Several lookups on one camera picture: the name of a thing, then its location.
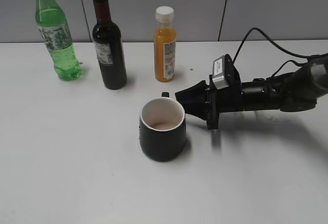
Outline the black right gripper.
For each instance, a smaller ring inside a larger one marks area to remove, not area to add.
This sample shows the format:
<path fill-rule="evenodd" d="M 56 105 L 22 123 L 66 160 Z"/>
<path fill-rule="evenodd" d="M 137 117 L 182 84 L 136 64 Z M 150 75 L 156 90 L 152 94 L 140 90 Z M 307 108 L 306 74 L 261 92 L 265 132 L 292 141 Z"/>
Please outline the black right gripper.
<path fill-rule="evenodd" d="M 243 111 L 239 74 L 233 77 L 228 87 L 220 90 L 216 89 L 213 80 L 213 75 L 210 75 L 208 86 L 202 80 L 175 93 L 176 100 L 182 104 L 185 113 L 206 120 L 208 130 L 218 129 L 220 113 Z"/>

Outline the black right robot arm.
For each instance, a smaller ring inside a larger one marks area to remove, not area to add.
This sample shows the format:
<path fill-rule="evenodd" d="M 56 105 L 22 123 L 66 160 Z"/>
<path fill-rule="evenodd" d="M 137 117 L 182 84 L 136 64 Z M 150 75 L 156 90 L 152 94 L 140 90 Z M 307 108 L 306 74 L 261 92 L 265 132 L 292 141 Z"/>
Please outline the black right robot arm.
<path fill-rule="evenodd" d="M 218 128 L 221 113 L 280 110 L 301 112 L 316 107 L 327 94 L 327 57 L 313 55 L 295 72 L 241 82 L 231 57 L 226 54 L 213 62 L 209 81 L 175 94 L 187 114 Z"/>

